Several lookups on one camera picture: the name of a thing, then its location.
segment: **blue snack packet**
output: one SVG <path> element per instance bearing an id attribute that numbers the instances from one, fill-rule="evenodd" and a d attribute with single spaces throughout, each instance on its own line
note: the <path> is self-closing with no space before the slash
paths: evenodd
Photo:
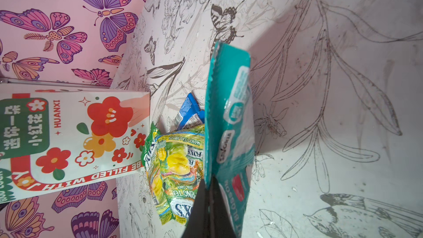
<path id="1" fill-rule="evenodd" d="M 241 237 L 254 161 L 250 55 L 217 43 L 206 91 L 204 180 L 214 176 L 232 228 Z"/>
<path id="2" fill-rule="evenodd" d="M 204 110 L 200 110 L 192 93 L 189 93 L 176 118 L 176 130 L 189 129 L 204 124 Z"/>

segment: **green label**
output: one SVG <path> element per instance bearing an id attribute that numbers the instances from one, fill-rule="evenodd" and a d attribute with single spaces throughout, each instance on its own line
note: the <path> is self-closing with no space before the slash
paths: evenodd
<path id="1" fill-rule="evenodd" d="M 0 168 L 0 203 L 14 200 L 13 192 L 10 191 L 13 187 L 9 185 L 12 183 L 12 179 L 9 177 L 12 173 L 6 169 Z"/>
<path id="2" fill-rule="evenodd" d="M 0 100 L 1 158 L 43 152 L 50 145 L 49 108 L 44 98 Z"/>

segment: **pink wall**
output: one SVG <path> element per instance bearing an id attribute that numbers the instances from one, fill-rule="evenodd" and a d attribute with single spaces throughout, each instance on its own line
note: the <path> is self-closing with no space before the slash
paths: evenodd
<path id="1" fill-rule="evenodd" d="M 109 86 L 145 0 L 0 2 L 4 77 Z"/>
<path id="2" fill-rule="evenodd" d="M 102 200 L 89 199 L 92 191 L 102 193 L 105 189 Z M 111 179 L 95 186 L 91 184 L 63 192 L 15 200 L 0 211 L 0 238 L 71 238 L 77 237 L 77 233 L 81 232 L 98 234 L 104 238 L 119 238 L 116 196 L 116 180 Z M 80 203 L 79 197 L 85 200 Z M 79 201 L 72 204 L 72 200 L 75 201 L 76 198 Z M 106 222 L 109 226 L 103 234 L 100 234 Z"/>

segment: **candy bag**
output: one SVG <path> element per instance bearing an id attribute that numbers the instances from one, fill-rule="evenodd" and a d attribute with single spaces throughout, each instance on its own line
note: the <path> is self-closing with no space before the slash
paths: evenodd
<path id="1" fill-rule="evenodd" d="M 156 137 L 155 150 L 172 218 L 186 224 L 203 179 L 204 125 Z"/>
<path id="2" fill-rule="evenodd" d="M 200 110 L 192 93 L 189 93 L 175 118 L 176 130 L 204 124 L 204 110 Z"/>
<path id="3" fill-rule="evenodd" d="M 161 220 L 161 224 L 165 224 L 172 219 L 172 213 L 167 203 L 167 197 L 163 188 L 163 179 L 160 173 L 160 161 L 157 152 L 154 151 L 154 139 L 160 135 L 160 130 L 156 128 L 154 123 L 151 124 L 150 134 L 145 140 L 143 149 L 143 158 L 145 170 L 147 172 L 148 186 L 153 203 L 156 206 L 157 213 Z"/>
<path id="4" fill-rule="evenodd" d="M 143 167 L 145 167 L 145 159 L 150 159 L 151 154 L 153 153 L 153 147 L 154 147 L 154 139 L 157 135 L 160 135 L 160 130 L 154 125 L 154 123 L 151 123 L 150 126 L 150 133 L 148 134 L 147 138 L 145 139 L 145 144 L 140 147 L 141 150 L 141 163 L 143 164 Z"/>
<path id="5" fill-rule="evenodd" d="M 206 91 L 204 180 L 219 182 L 232 228 L 241 237 L 254 161 L 254 122 L 248 85 L 250 55 L 217 43 Z"/>

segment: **yellow candy packet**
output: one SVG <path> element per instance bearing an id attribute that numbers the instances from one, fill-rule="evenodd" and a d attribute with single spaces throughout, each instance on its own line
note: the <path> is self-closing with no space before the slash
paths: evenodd
<path id="1" fill-rule="evenodd" d="M 150 158 L 145 161 L 145 170 L 147 172 L 148 185 L 150 187 L 153 203 L 156 206 L 161 224 L 163 225 L 172 219 L 172 212 L 163 188 L 160 161 L 156 151 L 152 151 Z"/>
<path id="2" fill-rule="evenodd" d="M 172 218 L 184 225 L 204 178 L 204 125 L 157 136 L 154 147 Z"/>

